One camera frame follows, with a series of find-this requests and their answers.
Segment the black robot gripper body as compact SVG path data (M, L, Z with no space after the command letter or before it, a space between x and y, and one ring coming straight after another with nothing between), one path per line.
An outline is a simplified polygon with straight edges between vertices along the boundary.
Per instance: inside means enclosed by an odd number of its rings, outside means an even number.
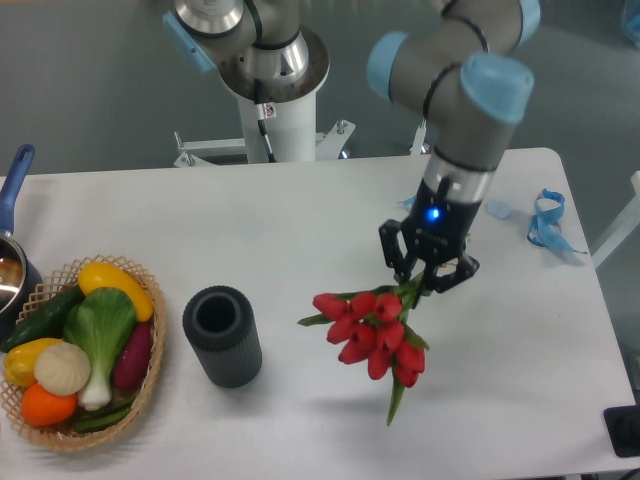
M408 252L429 265L462 257L479 207L439 196L421 181L407 219Z

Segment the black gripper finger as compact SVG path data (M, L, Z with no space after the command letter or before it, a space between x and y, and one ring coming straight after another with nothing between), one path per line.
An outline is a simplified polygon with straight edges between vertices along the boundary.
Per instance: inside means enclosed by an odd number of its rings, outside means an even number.
M480 263L474 257L463 253L456 258L455 268L452 272L440 275L439 271L443 263L434 263L425 268L423 274L423 294L432 292L444 293L475 275Z
M408 282L416 262L424 259L422 227L411 217L389 219L379 227L379 236L385 263L394 270L394 278L398 283Z

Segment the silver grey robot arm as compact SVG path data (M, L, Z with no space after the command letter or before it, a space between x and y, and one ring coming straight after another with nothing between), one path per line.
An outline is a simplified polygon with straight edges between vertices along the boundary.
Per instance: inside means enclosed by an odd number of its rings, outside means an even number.
M478 269L467 233L534 86L511 54L540 21L535 1L445 1L439 12L441 27L425 38L383 36L366 67L375 92L436 129L408 217L379 230L398 282L423 262L418 296L445 292ZM301 24L297 2L177 1L163 25L186 61L217 70L236 97L250 162L316 158L316 94L329 57Z

